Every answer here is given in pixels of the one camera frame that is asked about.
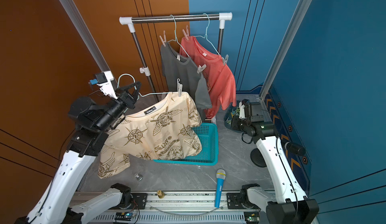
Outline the white clothespin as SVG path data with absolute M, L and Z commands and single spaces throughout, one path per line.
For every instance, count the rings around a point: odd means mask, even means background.
M 197 68 L 197 73 L 199 74 L 199 73 L 203 72 L 206 67 L 207 67 L 206 64 L 203 64 L 202 66 L 199 65 L 198 68 Z

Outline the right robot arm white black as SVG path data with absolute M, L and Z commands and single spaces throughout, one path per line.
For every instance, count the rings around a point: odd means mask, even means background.
M 297 181 L 286 152 L 304 156 L 303 146 L 289 140 L 281 141 L 279 132 L 271 121 L 266 121 L 259 102 L 241 101 L 239 114 L 233 116 L 232 130 L 248 135 L 248 144 L 254 143 L 250 158 L 254 165 L 267 168 L 275 194 L 265 191 L 258 184 L 242 186 L 240 197 L 247 209 L 258 208 L 266 213 L 270 224 L 310 224 L 319 212 L 319 206 L 310 199 Z

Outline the light green wire hanger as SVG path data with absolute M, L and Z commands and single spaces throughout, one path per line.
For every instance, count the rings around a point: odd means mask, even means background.
M 210 16 L 207 13 L 203 13 L 203 15 L 206 16 L 208 19 L 208 25 L 205 30 L 204 36 L 198 35 L 198 37 L 201 37 L 205 39 L 215 50 L 218 55 L 221 55 L 222 52 L 222 45 L 223 45 L 223 37 L 224 37 L 224 30 L 225 30 L 225 20 L 224 19 L 219 19 L 219 35 L 218 35 L 218 46 L 215 47 L 213 43 L 209 40 L 209 34 L 208 30 L 210 27 Z

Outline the beige patterned cloth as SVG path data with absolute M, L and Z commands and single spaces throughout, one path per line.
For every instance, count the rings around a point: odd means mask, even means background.
M 194 128 L 202 124 L 187 92 L 169 92 L 151 107 L 131 115 L 108 132 L 100 153 L 98 177 L 107 179 L 130 167 L 130 157 L 180 160 L 196 156 L 202 144 Z

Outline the small silver metal weight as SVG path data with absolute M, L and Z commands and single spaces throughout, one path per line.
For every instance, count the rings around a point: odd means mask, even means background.
M 143 179 L 143 176 L 139 173 L 135 173 L 135 178 L 138 180 L 138 181 L 141 181 Z

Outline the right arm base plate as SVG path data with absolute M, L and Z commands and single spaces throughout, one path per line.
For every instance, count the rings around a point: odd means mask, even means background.
M 251 194 L 243 194 L 243 193 L 227 193 L 227 206 L 230 210 L 252 210 L 258 209 L 265 211 L 268 206 L 267 199 L 264 198 L 261 194 L 251 193 Z

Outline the red t-shirt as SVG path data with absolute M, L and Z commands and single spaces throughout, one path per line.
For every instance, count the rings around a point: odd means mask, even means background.
M 212 108 L 205 110 L 206 118 L 215 117 L 220 108 L 226 110 L 230 105 L 235 107 L 235 77 L 228 65 L 223 63 L 223 58 L 205 49 L 194 36 L 183 37 L 181 45 L 181 55 L 189 56 L 198 67 L 206 65 L 202 73 L 212 103 Z

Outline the beige clothespin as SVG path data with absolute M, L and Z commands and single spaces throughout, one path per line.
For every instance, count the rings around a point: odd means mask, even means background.
M 161 43 L 164 47 L 166 47 L 166 44 L 167 44 L 167 40 L 166 40 L 166 33 L 165 33 L 165 30 L 163 31 L 163 35 L 160 35 L 159 36 L 160 40 L 161 40 Z

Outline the small brass weight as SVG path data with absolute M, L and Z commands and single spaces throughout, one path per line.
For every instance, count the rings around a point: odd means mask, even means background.
M 165 197 L 165 193 L 162 191 L 162 190 L 158 190 L 157 191 L 157 196 L 159 199 L 162 199 Z

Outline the left green circuit board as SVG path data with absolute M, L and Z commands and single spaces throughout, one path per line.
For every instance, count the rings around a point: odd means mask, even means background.
M 114 217 L 115 222 L 136 221 L 137 215 L 133 212 L 117 212 Z

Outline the green circuit board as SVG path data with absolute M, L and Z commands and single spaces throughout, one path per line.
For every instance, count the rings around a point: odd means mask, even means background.
M 260 215 L 256 212 L 244 212 L 244 220 L 246 224 L 259 224 Z
M 114 217 L 115 222 L 136 221 L 137 215 L 133 212 L 117 212 Z

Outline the teal plastic laundry basket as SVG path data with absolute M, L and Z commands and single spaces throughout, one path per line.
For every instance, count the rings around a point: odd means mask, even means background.
M 202 151 L 198 155 L 181 160 L 155 160 L 155 162 L 203 166 L 216 165 L 219 154 L 217 126 L 214 123 L 202 123 L 199 127 L 193 127 L 193 131 L 198 135 L 202 144 Z

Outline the blue toy microphone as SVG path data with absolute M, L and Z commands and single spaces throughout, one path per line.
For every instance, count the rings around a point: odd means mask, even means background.
M 226 172 L 224 169 L 218 169 L 216 173 L 217 178 L 217 189 L 216 189 L 216 197 L 215 197 L 215 208 L 220 207 L 222 189 L 224 185 L 224 181 L 226 179 Z

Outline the light grey clothespin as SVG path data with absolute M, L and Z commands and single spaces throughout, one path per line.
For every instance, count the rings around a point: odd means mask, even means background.
M 181 84 L 180 78 L 177 78 L 177 93 L 179 97 L 182 96 L 182 91 L 183 91 L 183 85 Z

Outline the grey garment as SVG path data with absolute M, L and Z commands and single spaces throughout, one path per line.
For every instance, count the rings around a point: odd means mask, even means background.
M 160 46 L 162 73 L 166 78 L 170 91 L 176 92 L 177 80 L 183 85 L 183 91 L 189 93 L 198 108 L 212 107 L 207 82 L 203 74 L 198 72 L 197 65 L 191 58 L 177 53 L 170 44 Z

